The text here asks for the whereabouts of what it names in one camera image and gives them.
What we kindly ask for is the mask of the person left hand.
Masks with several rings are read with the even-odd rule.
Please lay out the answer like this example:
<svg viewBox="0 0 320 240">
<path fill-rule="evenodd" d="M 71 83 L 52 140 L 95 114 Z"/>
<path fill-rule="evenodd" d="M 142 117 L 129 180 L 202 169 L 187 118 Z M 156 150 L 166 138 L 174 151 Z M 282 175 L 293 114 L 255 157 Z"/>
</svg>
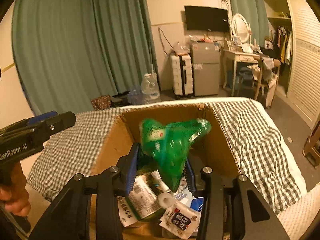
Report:
<svg viewBox="0 0 320 240">
<path fill-rule="evenodd" d="M 11 171 L 10 186 L 1 184 L 1 201 L 5 209 L 14 215 L 27 217 L 31 210 L 29 193 L 25 189 L 27 180 L 23 174 L 21 163 L 17 162 Z"/>
</svg>

